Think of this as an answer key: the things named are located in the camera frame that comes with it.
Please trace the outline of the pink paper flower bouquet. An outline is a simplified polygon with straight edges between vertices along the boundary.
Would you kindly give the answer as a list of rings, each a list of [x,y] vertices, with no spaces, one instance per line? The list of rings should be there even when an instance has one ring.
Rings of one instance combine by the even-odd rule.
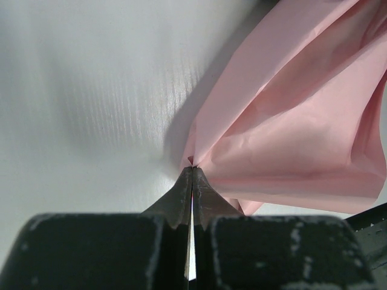
[[[386,180],[385,83],[385,1],[279,1],[199,109],[181,166],[245,214],[364,211]]]

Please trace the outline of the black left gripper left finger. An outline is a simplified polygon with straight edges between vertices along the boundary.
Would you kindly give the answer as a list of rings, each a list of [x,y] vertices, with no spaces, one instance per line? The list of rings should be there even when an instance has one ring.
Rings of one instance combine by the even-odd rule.
[[[11,250],[13,289],[187,289],[193,170],[142,213],[45,213]]]

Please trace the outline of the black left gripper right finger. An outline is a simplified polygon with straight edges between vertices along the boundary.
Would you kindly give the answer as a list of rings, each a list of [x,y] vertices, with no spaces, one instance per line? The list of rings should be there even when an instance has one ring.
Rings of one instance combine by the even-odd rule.
[[[350,226],[334,216],[246,216],[193,169],[198,289],[375,289]]]

